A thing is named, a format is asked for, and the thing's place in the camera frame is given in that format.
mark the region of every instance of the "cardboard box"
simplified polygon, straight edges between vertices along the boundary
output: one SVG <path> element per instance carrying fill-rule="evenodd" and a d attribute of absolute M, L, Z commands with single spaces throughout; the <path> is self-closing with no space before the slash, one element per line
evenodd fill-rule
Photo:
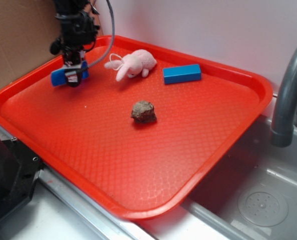
<path fill-rule="evenodd" d="M 0 89 L 54 58 L 55 15 L 53 0 L 0 0 Z"/>

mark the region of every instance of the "sink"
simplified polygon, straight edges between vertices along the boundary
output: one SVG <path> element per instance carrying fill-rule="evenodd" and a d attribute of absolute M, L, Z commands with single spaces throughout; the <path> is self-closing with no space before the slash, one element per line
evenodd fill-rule
<path fill-rule="evenodd" d="M 261 115 L 189 198 L 245 237 L 297 240 L 297 129 L 292 144 L 278 148 L 269 143 L 270 123 Z"/>

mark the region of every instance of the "plush toy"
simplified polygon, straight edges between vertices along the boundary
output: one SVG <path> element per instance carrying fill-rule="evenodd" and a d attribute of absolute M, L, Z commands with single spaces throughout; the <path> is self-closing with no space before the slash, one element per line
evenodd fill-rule
<path fill-rule="evenodd" d="M 120 58 L 120 60 L 112 60 L 112 56 L 116 56 Z M 105 63 L 104 67 L 118 71 L 116 81 L 119 82 L 125 75 L 129 78 L 134 78 L 141 72 L 142 77 L 146 78 L 149 75 L 149 71 L 152 70 L 156 64 L 157 61 L 150 52 L 140 49 L 125 55 L 123 58 L 112 53 L 109 56 L 109 62 Z"/>

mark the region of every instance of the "gray faucet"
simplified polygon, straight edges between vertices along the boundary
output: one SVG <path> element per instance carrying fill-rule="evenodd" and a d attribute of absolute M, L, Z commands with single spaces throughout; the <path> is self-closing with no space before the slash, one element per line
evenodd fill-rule
<path fill-rule="evenodd" d="M 283 77 L 270 126 L 270 142 L 277 147 L 292 143 L 294 125 L 297 127 L 297 49 Z"/>

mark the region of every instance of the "brown rock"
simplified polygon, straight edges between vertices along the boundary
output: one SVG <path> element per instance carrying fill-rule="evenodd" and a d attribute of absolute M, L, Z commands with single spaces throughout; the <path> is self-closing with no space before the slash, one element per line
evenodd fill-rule
<path fill-rule="evenodd" d="M 142 124 L 153 123 L 157 120 L 154 106 L 148 101 L 138 101 L 135 103 L 130 117 L 134 119 L 134 122 Z"/>

